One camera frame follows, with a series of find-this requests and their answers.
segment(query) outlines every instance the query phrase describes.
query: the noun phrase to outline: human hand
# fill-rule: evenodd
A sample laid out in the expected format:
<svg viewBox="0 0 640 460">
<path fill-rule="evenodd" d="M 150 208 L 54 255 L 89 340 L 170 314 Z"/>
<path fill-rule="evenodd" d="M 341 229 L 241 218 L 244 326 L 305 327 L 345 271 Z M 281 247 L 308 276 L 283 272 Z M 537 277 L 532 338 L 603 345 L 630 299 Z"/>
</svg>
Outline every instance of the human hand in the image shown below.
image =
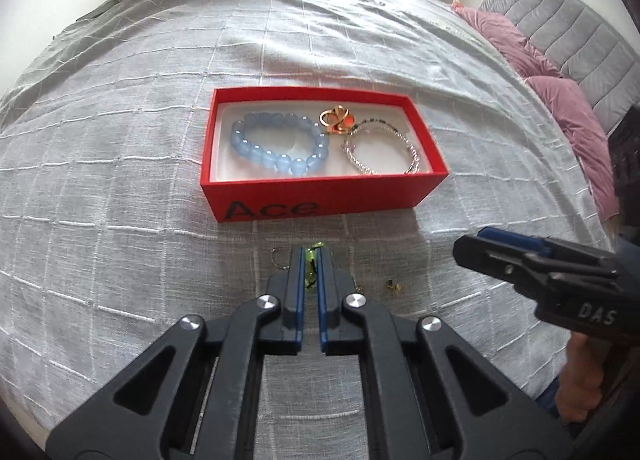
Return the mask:
<svg viewBox="0 0 640 460">
<path fill-rule="evenodd" d="M 604 371 L 587 346 L 587 339 L 584 334 L 571 332 L 566 344 L 567 362 L 556 394 L 558 413 L 565 422 L 583 422 L 602 399 Z"/>
</svg>

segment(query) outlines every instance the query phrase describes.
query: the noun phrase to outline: jewelry box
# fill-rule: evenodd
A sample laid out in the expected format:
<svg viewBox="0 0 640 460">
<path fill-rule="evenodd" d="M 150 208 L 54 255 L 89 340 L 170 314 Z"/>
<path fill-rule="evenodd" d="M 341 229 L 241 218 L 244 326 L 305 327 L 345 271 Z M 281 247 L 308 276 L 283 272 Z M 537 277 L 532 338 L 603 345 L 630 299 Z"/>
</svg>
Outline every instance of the jewelry box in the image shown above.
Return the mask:
<svg viewBox="0 0 640 460">
<path fill-rule="evenodd" d="M 219 222 L 413 208 L 447 175 L 408 97 L 307 87 L 213 94 L 200 185 Z"/>
</svg>

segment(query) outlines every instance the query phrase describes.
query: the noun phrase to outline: bed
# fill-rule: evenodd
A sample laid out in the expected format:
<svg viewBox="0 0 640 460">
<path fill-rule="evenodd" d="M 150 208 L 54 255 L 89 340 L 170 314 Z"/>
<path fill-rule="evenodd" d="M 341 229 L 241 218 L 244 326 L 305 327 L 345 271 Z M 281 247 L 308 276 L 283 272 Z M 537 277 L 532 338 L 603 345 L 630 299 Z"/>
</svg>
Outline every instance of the bed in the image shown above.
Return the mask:
<svg viewBox="0 0 640 460">
<path fill-rule="evenodd" d="M 623 1 L 636 20 L 638 0 Z M 638 54 L 580 0 L 484 0 L 480 8 L 504 14 L 562 74 L 579 84 L 608 135 L 624 222 L 638 227 Z"/>
<path fill-rule="evenodd" d="M 609 243 L 548 109 L 448 5 L 116 1 L 0 102 L 2 398 L 49 430 L 180 316 L 260 294 L 271 249 L 318 240 L 368 296 L 437 313 L 529 395 L 559 373 L 566 332 L 457 267 L 453 241 L 494 225 Z M 198 185 L 210 96 L 255 85 L 406 94 L 450 176 L 414 210 L 217 224 Z M 358 365 L 322 357 L 305 324 L 302 354 L 264 365 L 256 458 L 366 458 Z"/>
</svg>

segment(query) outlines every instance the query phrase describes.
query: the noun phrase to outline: silver beaded bracelet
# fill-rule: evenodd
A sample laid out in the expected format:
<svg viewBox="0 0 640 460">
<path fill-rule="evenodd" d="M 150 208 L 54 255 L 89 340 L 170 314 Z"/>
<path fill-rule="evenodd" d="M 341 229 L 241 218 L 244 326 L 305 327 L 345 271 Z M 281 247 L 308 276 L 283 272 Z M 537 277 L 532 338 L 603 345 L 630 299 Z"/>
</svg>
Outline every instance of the silver beaded bracelet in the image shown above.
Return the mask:
<svg viewBox="0 0 640 460">
<path fill-rule="evenodd" d="M 399 138 L 405 144 L 407 151 L 411 153 L 411 165 L 404 172 L 404 174 L 413 174 L 420 171 L 420 156 L 418 156 L 418 151 L 415 149 L 415 146 L 409 141 L 408 138 L 400 133 L 397 128 L 386 122 L 386 120 L 365 119 L 362 122 L 358 122 L 353 125 L 351 131 L 348 133 L 342 144 L 342 150 L 346 154 L 347 158 L 362 174 L 379 174 L 373 171 L 370 167 L 367 167 L 363 163 L 361 163 L 353 154 L 353 151 L 355 150 L 353 137 L 356 136 L 360 131 L 366 131 L 367 129 L 378 130 L 380 132 L 385 132 L 389 135 L 393 135 Z"/>
</svg>

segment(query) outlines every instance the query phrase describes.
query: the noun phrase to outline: metal screw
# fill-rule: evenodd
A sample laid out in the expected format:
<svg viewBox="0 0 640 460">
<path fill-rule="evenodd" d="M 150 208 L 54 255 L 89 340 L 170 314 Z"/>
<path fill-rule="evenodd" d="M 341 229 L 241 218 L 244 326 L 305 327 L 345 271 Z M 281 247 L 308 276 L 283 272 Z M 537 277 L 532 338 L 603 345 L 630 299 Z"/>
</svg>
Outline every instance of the metal screw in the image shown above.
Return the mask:
<svg viewBox="0 0 640 460">
<path fill-rule="evenodd" d="M 442 321 L 434 315 L 428 315 L 422 320 L 422 328 L 427 332 L 437 332 L 442 328 Z"/>
<path fill-rule="evenodd" d="M 277 304 L 278 304 L 278 300 L 275 297 L 270 296 L 269 294 L 264 294 L 264 296 L 260 296 L 258 298 L 258 306 L 265 310 L 273 308 Z"/>
<path fill-rule="evenodd" d="M 195 330 L 202 325 L 202 318 L 199 315 L 189 314 L 180 319 L 180 326 L 185 330 Z"/>
<path fill-rule="evenodd" d="M 351 308 L 360 308 L 367 302 L 367 298 L 362 294 L 354 292 L 353 294 L 349 294 L 346 298 L 344 298 Z"/>
</svg>

